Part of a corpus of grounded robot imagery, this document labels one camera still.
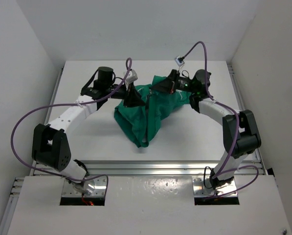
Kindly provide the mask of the green jacket with orange G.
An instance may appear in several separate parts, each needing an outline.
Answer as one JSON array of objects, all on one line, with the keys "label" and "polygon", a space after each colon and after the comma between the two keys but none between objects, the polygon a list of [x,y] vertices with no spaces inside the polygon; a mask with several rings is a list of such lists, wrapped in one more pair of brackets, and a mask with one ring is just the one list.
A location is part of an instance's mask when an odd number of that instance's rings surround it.
[{"label": "green jacket with orange G", "polygon": [[161,122],[176,109],[189,104],[189,92],[176,91],[165,94],[151,87],[165,78],[154,76],[151,84],[138,85],[136,89],[145,106],[127,108],[120,102],[114,109],[114,119],[126,137],[138,148],[148,147],[161,128]]}]

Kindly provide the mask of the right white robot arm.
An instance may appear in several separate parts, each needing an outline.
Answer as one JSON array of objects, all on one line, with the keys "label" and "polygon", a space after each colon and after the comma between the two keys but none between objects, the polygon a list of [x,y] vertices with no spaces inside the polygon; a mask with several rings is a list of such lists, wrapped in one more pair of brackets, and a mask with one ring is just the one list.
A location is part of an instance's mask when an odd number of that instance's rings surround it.
[{"label": "right white robot arm", "polygon": [[210,95],[210,76],[210,72],[198,70],[190,79],[171,70],[165,79],[152,86],[152,90],[166,94],[188,92],[191,108],[222,126],[225,152],[209,176],[209,188],[216,189],[232,181],[244,156],[261,146],[261,137],[252,111],[236,111]]}]

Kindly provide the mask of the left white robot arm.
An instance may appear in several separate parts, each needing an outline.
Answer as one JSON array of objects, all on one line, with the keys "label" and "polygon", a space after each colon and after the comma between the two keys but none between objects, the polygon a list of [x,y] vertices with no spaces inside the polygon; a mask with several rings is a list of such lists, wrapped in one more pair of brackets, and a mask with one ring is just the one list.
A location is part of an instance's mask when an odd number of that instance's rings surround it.
[{"label": "left white robot arm", "polygon": [[144,106],[145,102],[134,86],[137,74],[129,69],[120,84],[110,67],[99,67],[81,89],[72,106],[48,124],[39,124],[33,133],[32,158],[80,184],[88,176],[85,166],[71,155],[68,135],[86,118],[98,111],[108,99],[121,99],[125,107]]}]

